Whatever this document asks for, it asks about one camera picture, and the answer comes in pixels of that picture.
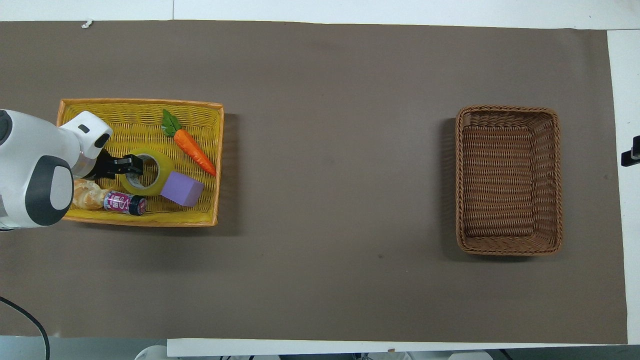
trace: wicker basket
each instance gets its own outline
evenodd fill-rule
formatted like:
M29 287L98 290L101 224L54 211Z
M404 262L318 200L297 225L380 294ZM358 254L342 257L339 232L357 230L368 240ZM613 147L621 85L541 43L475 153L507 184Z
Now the wicker basket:
M191 133L216 167L217 176L205 173L184 154L173 139L161 130L163 109L169 110ZM166 154L173 160L175 171L204 183L204 191L196 206L180 206L162 196L147 197L147 212L140 216L106 210L85 210L71 206L65 219L100 224L135 226L213 226L218 223L218 196L222 159L224 111L214 102L155 100L155 99L64 99L58 111L58 126L68 122L80 112L88 110L109 124L113 136L105 149L113 156L146 147ZM142 183L150 183L156 173L146 168ZM100 179L105 189L127 192L118 180Z
M456 236L471 254L535 256L562 244L558 117L476 105L456 119Z

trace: white table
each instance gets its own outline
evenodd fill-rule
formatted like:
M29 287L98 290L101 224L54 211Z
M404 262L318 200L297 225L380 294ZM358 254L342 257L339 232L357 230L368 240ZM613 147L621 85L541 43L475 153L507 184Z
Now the white table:
M617 154L640 135L640 0L3 0L0 21L13 20L265 20L350 24L418 24L502 28L606 29L616 116ZM628 343L640 344L640 166L618 165ZM410 343L380 341L300 341L174 339L169 356L318 354L557 347L585 344Z

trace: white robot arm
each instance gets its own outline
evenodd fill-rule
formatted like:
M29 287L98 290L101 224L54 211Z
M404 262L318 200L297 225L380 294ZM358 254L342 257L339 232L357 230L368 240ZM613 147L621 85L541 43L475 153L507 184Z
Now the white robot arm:
M0 110L0 230L53 225L73 200L74 177L95 176L113 130L83 111L61 127ZM141 163L137 164L141 172Z

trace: black cable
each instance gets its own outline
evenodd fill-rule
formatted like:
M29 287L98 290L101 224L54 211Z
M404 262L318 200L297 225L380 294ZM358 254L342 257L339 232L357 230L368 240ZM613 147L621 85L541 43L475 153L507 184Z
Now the black cable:
M504 355L507 358L507 360L513 360L513 358L509 356L509 354L507 353L507 350L502 348L500 349L500 352L502 352L502 355Z
M49 356L51 353L51 349L49 348L49 337L47 336L47 332L44 330L44 327L42 327L42 324L36 318L34 318L33 315L29 314L28 311L16 305L15 303L3 298L2 296L0 296L0 302L4 302L20 314L26 316L26 318L31 320L31 322L33 322L33 325L35 325L38 330L40 330L40 335L42 335L42 339L44 340L44 359L49 360Z

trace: can label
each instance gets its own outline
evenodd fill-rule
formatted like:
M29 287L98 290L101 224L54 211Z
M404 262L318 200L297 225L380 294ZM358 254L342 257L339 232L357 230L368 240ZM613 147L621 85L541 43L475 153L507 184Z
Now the can label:
M147 200L142 199L138 203L138 214L142 215L147 211Z
M104 209L129 214L131 196L121 192L109 192L104 197Z

